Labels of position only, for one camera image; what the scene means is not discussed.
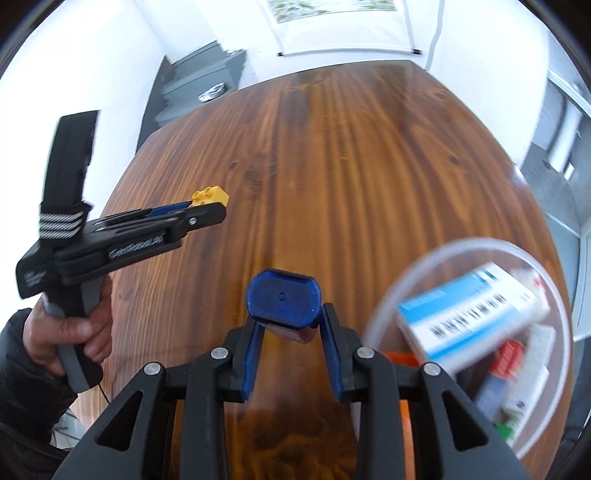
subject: blue object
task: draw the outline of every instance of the blue object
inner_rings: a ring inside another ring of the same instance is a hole
[[[259,356],[261,354],[262,339],[265,335],[265,328],[257,322],[254,322],[251,340],[248,343],[248,350],[244,358],[244,380],[242,382],[242,398],[248,400],[252,389],[255,386],[256,369],[258,368]]]
[[[314,329],[322,316],[320,287],[312,277],[263,270],[248,285],[246,309],[264,325],[296,331]]]
[[[191,202],[180,202],[180,203],[171,203],[169,205],[162,205],[161,207],[154,207],[148,217],[158,217],[161,215],[166,215],[170,212],[177,212],[179,210],[184,210],[185,208],[189,208],[191,206]]]
[[[320,339],[322,340],[322,350],[324,351],[324,360],[329,373],[330,388],[337,401],[343,399],[343,380],[341,377],[341,358],[336,346],[335,336],[333,335],[329,319],[323,315],[320,321]]]

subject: gray handle grip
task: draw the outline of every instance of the gray handle grip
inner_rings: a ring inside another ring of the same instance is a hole
[[[83,315],[86,317],[100,302],[100,285],[103,279],[104,277],[101,277],[84,282],[76,291],[76,294],[82,297]],[[51,316],[60,318],[81,316],[82,312],[72,307],[69,303],[70,299],[63,298],[63,294],[60,295],[60,293],[59,290],[54,290],[43,294],[45,311]],[[103,372],[100,365],[94,364],[84,355],[82,345],[58,345],[57,353],[68,377],[70,388],[75,393],[89,390],[102,380]]]

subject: red package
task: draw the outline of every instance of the red package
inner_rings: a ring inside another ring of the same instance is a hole
[[[525,347],[517,340],[507,340],[496,352],[496,358],[489,373],[513,381],[521,368]]]

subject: yellow lego brick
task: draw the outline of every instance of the yellow lego brick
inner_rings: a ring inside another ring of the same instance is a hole
[[[199,190],[198,192],[193,193],[193,203],[191,204],[191,207],[216,202],[221,203],[225,207],[228,205],[229,198],[230,196],[224,192],[221,187],[207,187],[205,190]]]

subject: orange object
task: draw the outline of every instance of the orange object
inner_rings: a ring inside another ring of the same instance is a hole
[[[420,367],[417,357],[411,353],[381,352],[393,364],[407,367]],[[410,408],[406,400],[400,400],[400,419],[402,420],[402,442],[404,447],[404,478],[415,480],[413,427],[410,421]]]
[[[406,400],[401,400],[399,404],[404,447],[404,478],[405,480],[415,480],[413,427],[410,422],[410,409]]]
[[[384,357],[390,360],[393,364],[406,365],[407,367],[420,367],[417,357],[411,353],[399,352],[380,352]]]

